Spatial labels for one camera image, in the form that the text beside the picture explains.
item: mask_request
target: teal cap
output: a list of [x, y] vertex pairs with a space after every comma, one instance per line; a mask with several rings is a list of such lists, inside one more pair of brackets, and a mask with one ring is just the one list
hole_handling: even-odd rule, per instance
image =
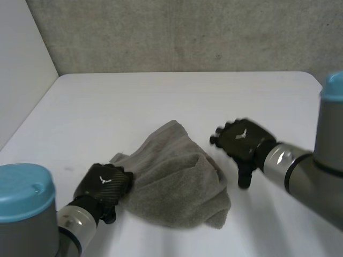
[[320, 95], [325, 101], [343, 102], [343, 71], [326, 77], [326, 84]]
[[33, 217], [54, 200], [55, 187], [46, 168], [29, 163], [0, 166], [0, 223]]

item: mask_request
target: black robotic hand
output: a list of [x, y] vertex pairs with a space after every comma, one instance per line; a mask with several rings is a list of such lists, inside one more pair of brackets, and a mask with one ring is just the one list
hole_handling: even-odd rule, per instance
[[93, 217], [99, 217], [106, 224], [116, 220], [115, 206], [121, 197], [131, 189], [132, 172], [112, 164], [94, 164], [90, 167], [74, 193], [72, 205], [87, 208]]
[[216, 135], [210, 137], [210, 144], [223, 149], [238, 166], [238, 185], [248, 188], [252, 172], [263, 167], [265, 153], [277, 145], [268, 131], [248, 119], [237, 119], [218, 127]]

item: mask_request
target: table surface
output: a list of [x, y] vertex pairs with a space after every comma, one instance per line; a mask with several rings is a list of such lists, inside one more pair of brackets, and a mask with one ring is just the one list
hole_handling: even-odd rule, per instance
[[47, 167], [57, 209], [94, 162], [131, 154], [175, 119], [229, 179], [232, 208], [221, 230], [180, 230], [149, 224], [121, 207], [113, 225], [99, 224], [84, 256], [339, 256], [343, 233], [256, 171], [249, 190], [211, 147], [218, 125], [237, 117], [263, 124], [279, 140], [313, 149], [320, 84], [303, 72], [69, 74], [60, 77], [0, 152], [0, 164]]

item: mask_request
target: towel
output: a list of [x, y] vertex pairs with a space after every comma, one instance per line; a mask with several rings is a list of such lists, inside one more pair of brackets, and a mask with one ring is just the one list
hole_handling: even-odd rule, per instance
[[118, 153], [110, 163], [135, 176], [121, 201], [129, 212], [172, 228], [223, 227], [230, 209], [226, 178], [177, 121], [152, 133], [132, 155]]

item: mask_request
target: silver metal joint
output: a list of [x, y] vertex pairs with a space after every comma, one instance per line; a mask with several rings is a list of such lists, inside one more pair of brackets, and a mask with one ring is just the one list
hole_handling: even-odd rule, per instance
[[263, 172], [272, 182], [285, 188], [285, 176], [293, 162], [304, 154], [311, 153], [299, 147], [281, 143], [275, 146], [264, 162]]
[[93, 216], [78, 206], [64, 206], [59, 210], [57, 223], [79, 240], [83, 251], [96, 233], [96, 222]]

